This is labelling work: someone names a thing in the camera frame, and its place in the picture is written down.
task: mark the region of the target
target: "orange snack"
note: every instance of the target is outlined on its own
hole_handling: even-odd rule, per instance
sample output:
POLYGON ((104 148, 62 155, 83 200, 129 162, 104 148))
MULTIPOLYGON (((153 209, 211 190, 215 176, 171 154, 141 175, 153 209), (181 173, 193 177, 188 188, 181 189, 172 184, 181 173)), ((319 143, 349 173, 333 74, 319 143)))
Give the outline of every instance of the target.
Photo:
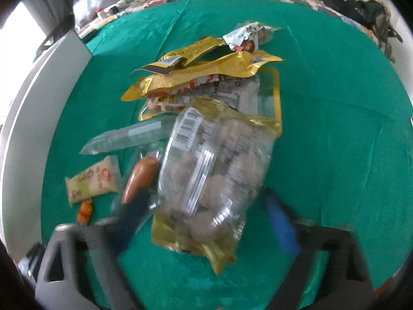
POLYGON ((77 216, 77 223, 82 226, 87 226, 89 224, 92 213, 93 213, 92 199, 89 198, 88 200, 84 201, 80 205, 78 216, 77 216))
POLYGON ((150 155, 140 159, 133 167, 131 176, 122 195, 122 204, 130 203, 138 188, 149 187, 158 172, 158 160, 150 155))

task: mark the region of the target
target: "gray curtain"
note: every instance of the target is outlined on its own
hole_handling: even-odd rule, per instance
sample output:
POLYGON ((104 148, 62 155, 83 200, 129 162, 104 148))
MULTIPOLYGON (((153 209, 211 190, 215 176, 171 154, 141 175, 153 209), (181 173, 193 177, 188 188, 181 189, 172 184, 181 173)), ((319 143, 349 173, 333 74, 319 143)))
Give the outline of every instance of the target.
POLYGON ((23 0, 23 3, 46 36, 73 11, 73 0, 23 0))

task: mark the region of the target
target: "brown food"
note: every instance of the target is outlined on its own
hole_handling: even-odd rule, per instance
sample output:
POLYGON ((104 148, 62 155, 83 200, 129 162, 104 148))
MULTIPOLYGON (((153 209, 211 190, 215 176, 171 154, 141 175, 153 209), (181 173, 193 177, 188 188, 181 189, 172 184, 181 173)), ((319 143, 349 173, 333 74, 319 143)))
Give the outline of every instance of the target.
POLYGON ((147 188, 158 172, 159 163, 152 156, 145 156, 133 167, 131 176, 122 195, 122 204, 130 203, 135 198, 138 188, 147 188))

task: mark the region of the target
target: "small beige packet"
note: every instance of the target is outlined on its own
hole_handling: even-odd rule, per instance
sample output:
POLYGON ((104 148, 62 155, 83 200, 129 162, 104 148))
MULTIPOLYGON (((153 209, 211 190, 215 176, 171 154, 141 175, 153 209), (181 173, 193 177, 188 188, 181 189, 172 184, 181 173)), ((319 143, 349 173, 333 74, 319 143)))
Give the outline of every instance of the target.
POLYGON ((106 156, 73 178, 65 178, 70 205, 82 200, 118 192, 121 174, 117 156, 106 156))

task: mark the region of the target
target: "green tablecloth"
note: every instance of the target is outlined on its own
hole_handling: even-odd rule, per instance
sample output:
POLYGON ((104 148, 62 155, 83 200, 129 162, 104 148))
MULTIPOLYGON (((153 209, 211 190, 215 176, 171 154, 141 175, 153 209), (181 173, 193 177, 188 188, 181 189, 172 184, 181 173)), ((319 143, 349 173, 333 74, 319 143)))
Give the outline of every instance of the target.
MULTIPOLYGON (((65 106, 47 161, 45 242, 57 224, 76 218, 78 206, 69 206, 63 178, 104 157, 78 155, 82 146, 106 130, 136 122, 142 102, 120 101, 144 73, 131 71, 201 36, 222 36, 245 20, 282 27, 262 46, 286 60, 276 65, 283 134, 265 185, 300 215, 355 230, 375 287, 396 271, 413 234, 412 106, 404 87, 359 30, 302 6, 268 0, 169 3, 122 17, 89 42, 93 58, 65 106)), ((132 152, 113 153, 122 170, 132 152)), ((94 219, 110 214, 113 197, 94 200, 94 219)), ((257 206, 248 213, 237 256, 237 264, 215 276, 205 258, 151 244, 147 223, 120 263, 149 310, 263 309, 292 259, 278 247, 257 206)), ((321 273, 319 264, 304 303, 316 292, 321 273)))

